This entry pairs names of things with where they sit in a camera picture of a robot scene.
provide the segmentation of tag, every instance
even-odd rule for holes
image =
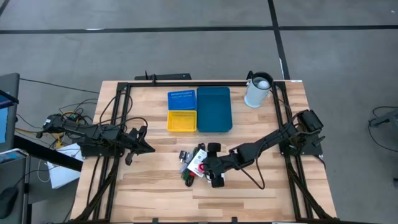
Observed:
[[[50,120],[50,119],[46,119],[46,120],[45,120],[45,123],[43,124],[43,126],[44,126],[45,124],[49,123],[49,122],[51,122],[51,120]]]
[[[192,161],[188,165],[188,169],[192,171],[194,174],[196,174],[199,177],[203,177],[203,173],[199,172],[198,166],[201,164],[201,162],[207,157],[207,152],[205,152],[202,149],[199,149],[198,153],[195,155],[195,157],[192,159]]]

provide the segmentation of red object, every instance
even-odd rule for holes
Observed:
[[[199,170],[199,172],[204,172],[205,171],[204,165],[203,164],[199,164],[198,170]]]

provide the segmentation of blue object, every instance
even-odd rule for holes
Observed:
[[[198,87],[197,128],[203,133],[225,133],[232,128],[228,87]]]
[[[195,90],[168,92],[167,98],[169,110],[195,110],[197,108]]]
[[[6,142],[8,108],[0,109],[0,143]]]

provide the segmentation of white paper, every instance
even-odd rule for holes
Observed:
[[[198,153],[195,155],[195,157],[189,163],[188,169],[190,171],[192,171],[194,174],[196,174],[197,176],[203,177],[203,173],[199,172],[198,166],[206,157],[207,157],[207,152],[205,152],[202,149],[199,149]]]
[[[68,155],[70,157],[74,157],[80,161],[83,161],[81,156],[80,146],[78,144],[71,144],[69,146],[62,147],[57,149],[58,152],[62,154]],[[51,162],[47,162],[47,166],[49,167],[51,186],[53,189],[57,189],[59,187],[64,186],[65,184],[72,182],[80,177],[80,172],[71,170],[69,168],[65,168],[62,166],[56,166]]]

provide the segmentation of blue bin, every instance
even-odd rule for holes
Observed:
[[[203,133],[226,133],[232,128],[228,87],[198,87],[197,128]]]
[[[195,90],[168,92],[167,98],[169,110],[195,110],[197,108]]]

